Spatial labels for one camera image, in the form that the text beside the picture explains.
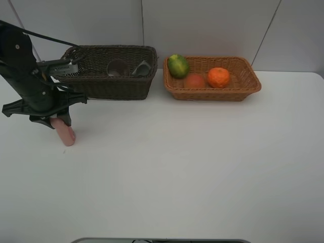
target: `table surface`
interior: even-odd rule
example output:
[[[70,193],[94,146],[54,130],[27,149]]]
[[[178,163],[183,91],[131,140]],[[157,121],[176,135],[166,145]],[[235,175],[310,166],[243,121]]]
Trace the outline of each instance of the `table surface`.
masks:
[[[256,72],[243,102],[177,101],[158,70],[144,101],[70,109],[77,142],[0,115],[0,235],[324,240],[324,81]],[[0,104],[18,99],[0,79]]]

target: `gray object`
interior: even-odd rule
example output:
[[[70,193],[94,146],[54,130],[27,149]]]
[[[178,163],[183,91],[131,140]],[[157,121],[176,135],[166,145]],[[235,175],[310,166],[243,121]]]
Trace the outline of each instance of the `gray object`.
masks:
[[[114,59],[107,65],[107,75],[109,77],[129,76],[130,67],[125,61]]]
[[[142,61],[132,72],[132,76],[139,77],[139,76],[147,76],[150,73],[151,65],[148,64],[146,61]]]

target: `red tomato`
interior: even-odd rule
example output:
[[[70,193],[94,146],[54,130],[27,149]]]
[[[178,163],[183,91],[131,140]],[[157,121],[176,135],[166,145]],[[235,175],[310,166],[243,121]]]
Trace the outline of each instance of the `red tomato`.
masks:
[[[206,87],[203,76],[191,73],[184,80],[184,87],[188,89],[201,89]]]

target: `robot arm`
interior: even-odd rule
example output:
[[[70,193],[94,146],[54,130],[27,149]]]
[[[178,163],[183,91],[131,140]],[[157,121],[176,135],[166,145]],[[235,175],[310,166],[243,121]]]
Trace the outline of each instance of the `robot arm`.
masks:
[[[30,37],[19,27],[0,21],[0,75],[22,98],[4,105],[2,112],[8,117],[29,115],[32,122],[52,129],[50,118],[56,116],[71,126],[69,106],[87,103],[87,98],[83,93],[73,92],[69,85],[54,83],[50,75],[77,72],[77,61],[60,59],[37,63]]]

